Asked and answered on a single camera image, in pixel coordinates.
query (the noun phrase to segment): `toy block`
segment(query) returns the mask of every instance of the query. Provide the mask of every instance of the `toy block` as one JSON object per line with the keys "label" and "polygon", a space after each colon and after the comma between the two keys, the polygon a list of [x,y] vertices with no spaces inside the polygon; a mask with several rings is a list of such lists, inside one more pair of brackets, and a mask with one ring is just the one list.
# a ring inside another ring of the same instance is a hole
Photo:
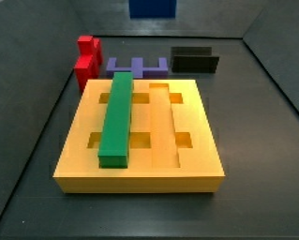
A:
{"label": "toy block", "polygon": [[129,0],[131,18],[175,18],[176,0]]}
{"label": "toy block", "polygon": [[167,58],[159,58],[158,67],[144,67],[144,59],[142,57],[132,57],[131,67],[117,67],[116,58],[111,57],[107,63],[107,76],[111,78],[113,72],[127,71],[132,72],[136,79],[143,79],[144,77],[168,77]]}
{"label": "toy block", "polygon": [[79,57],[73,67],[75,76],[79,84],[80,92],[83,93],[88,79],[97,78],[99,69],[95,67],[91,55]]}
{"label": "toy block", "polygon": [[128,167],[131,96],[132,74],[116,72],[97,152],[101,168]]}
{"label": "toy block", "polygon": [[93,37],[92,36],[80,36],[77,38],[77,46],[81,55],[93,55]]}
{"label": "toy block", "polygon": [[211,47],[172,47],[172,72],[215,73],[219,56],[211,55]]}
{"label": "toy block", "polygon": [[103,64],[101,42],[92,36],[80,36],[77,38],[80,57],[75,64],[75,74],[79,83],[79,89],[83,93],[88,79],[99,77],[99,65]]}
{"label": "toy block", "polygon": [[93,39],[93,49],[96,50],[96,62],[97,65],[103,65],[103,51],[101,51],[101,41],[99,38]]}
{"label": "toy block", "polygon": [[159,57],[158,67],[144,67],[143,75],[146,78],[155,78],[155,77],[167,78],[168,77],[167,58]]}
{"label": "toy block", "polygon": [[215,192],[224,172],[195,80],[133,80],[128,167],[100,167],[112,85],[112,80],[87,83],[53,173],[61,190]]}
{"label": "toy block", "polygon": [[109,57],[105,68],[107,77],[111,78],[115,72],[131,72],[131,67],[117,67],[116,57]]}

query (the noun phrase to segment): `yellow block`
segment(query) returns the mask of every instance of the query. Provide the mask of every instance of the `yellow block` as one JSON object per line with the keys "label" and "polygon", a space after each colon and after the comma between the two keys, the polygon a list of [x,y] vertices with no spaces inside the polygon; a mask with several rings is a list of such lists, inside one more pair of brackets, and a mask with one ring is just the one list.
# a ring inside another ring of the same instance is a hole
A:
{"label": "yellow block", "polygon": [[216,191],[224,172],[195,80],[133,81],[129,166],[99,168],[109,87],[111,80],[88,80],[53,173],[63,191]]}

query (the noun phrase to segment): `black block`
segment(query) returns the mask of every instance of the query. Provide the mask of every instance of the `black block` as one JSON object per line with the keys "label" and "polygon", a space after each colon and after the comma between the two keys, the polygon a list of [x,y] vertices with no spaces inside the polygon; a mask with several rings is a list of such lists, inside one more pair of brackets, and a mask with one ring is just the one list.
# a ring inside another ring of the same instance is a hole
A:
{"label": "black block", "polygon": [[172,47],[172,72],[215,73],[219,56],[211,55],[211,47]]}

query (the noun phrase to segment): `blue block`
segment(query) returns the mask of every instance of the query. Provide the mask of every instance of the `blue block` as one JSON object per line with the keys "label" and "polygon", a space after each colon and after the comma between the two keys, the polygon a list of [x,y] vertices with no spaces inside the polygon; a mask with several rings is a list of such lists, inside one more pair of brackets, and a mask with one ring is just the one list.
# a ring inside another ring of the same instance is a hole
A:
{"label": "blue block", "polygon": [[129,0],[131,18],[175,18],[176,0]]}

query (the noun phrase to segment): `green block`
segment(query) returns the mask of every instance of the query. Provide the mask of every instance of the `green block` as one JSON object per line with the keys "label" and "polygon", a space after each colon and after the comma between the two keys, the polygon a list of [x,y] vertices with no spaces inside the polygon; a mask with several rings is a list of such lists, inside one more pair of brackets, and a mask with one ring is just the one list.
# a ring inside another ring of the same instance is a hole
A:
{"label": "green block", "polygon": [[101,168],[128,167],[131,100],[132,73],[115,72],[97,152]]}

